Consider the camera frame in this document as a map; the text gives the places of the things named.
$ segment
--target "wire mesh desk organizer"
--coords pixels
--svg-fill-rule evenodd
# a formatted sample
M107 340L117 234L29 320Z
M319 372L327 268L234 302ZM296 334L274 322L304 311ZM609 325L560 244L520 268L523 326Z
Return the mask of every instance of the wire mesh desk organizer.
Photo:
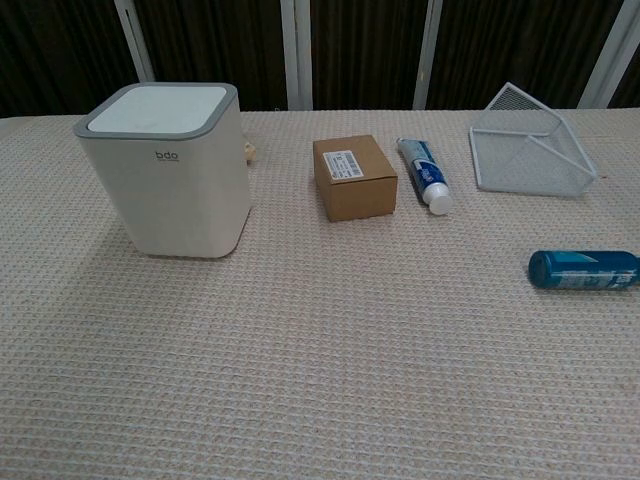
M596 170L558 113L506 83L469 130L478 187L580 195Z

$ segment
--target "toothpaste tube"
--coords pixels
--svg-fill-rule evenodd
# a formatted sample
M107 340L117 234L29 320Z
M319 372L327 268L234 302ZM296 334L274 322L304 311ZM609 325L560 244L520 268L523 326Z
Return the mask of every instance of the toothpaste tube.
M449 213L453 207L453 199L427 142L399 138L396 143L413 175L420 198L429 205L431 213Z

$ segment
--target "blue aerosol can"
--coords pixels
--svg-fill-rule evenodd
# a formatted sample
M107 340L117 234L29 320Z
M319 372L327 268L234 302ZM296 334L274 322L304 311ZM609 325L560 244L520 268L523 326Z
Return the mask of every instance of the blue aerosol can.
M640 281L640 259L629 252L539 250L529 260L539 288L608 290Z

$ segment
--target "brown cardboard box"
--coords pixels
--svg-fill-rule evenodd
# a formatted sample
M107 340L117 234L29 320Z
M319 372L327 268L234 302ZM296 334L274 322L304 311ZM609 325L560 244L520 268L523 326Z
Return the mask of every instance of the brown cardboard box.
M313 142L313 170L332 222L396 209L398 174L371 135Z

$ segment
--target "dark curtain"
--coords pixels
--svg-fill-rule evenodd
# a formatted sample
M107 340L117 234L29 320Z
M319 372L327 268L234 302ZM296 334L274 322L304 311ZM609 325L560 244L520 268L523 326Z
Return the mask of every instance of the dark curtain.
M0 59L0 117L87 113L137 81L113 0L1 0Z
M631 107L640 107L640 47L636 49L627 71L609 102L609 108Z
M158 81L228 82L243 110L287 108L279 0L136 0Z
M426 0L312 0L314 109L411 108L426 12Z
M445 1L428 109L481 109L511 81L575 108L622 0Z

